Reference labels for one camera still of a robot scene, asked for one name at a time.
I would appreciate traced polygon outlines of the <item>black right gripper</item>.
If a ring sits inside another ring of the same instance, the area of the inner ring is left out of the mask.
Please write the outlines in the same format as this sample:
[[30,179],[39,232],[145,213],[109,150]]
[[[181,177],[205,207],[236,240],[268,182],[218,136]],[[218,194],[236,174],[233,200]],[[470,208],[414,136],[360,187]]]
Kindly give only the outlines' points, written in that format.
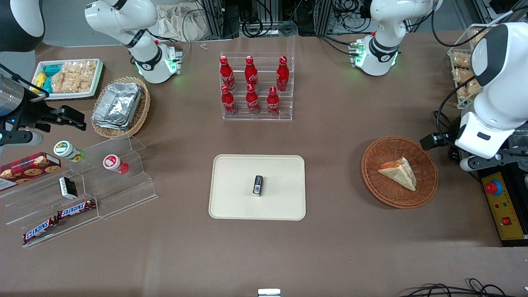
[[44,100],[32,102],[36,99],[34,94],[25,94],[21,105],[15,113],[15,130],[20,128],[32,128],[49,133],[51,125],[71,126],[81,131],[86,131],[87,124],[75,121],[84,121],[85,115],[77,109],[62,105],[59,108],[51,108]]

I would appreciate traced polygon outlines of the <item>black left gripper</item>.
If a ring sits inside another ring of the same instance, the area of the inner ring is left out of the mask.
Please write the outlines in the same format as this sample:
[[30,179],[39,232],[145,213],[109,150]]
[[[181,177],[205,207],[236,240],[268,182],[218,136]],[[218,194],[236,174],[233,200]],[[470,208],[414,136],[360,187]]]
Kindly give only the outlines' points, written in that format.
[[453,133],[431,133],[420,140],[420,145],[425,151],[443,146],[450,146],[457,149],[454,140]]

